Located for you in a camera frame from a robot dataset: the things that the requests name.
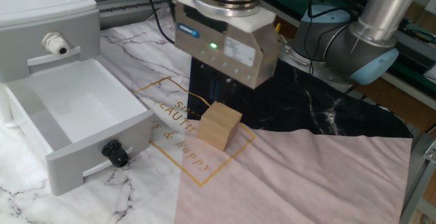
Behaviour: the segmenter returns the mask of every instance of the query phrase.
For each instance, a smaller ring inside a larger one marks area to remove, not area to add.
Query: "white plastic box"
[[[14,122],[48,166],[55,195],[78,187],[68,185],[77,181],[72,178],[83,184],[84,173],[110,165],[101,153],[107,141],[120,141],[131,155],[149,145],[153,111],[95,59],[13,81],[6,92]]]

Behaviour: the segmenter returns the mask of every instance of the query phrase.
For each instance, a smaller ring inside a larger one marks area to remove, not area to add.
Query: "white cable connector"
[[[69,52],[68,43],[60,33],[47,33],[42,39],[42,46],[57,57],[64,57]]]

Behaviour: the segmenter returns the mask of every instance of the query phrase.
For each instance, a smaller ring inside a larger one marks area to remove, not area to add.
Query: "label sticker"
[[[177,27],[178,27],[181,31],[184,31],[184,32],[186,32],[186,33],[192,35],[192,37],[196,37],[196,38],[199,38],[199,37],[200,37],[200,34],[199,34],[196,30],[192,29],[191,27],[188,27],[187,25],[184,25],[184,24],[182,24],[182,23],[178,23],[178,24],[177,24]]]
[[[253,67],[256,50],[238,40],[226,37],[224,54],[247,66]]]

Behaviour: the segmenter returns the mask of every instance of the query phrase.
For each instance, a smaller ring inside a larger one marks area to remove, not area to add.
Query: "wooden cube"
[[[214,102],[200,119],[197,138],[224,151],[236,135],[242,114],[226,105]]]

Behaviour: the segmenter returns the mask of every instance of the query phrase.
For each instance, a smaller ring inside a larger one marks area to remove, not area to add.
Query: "pink cloth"
[[[411,139],[246,130],[224,153],[186,133],[176,224],[399,222]]]

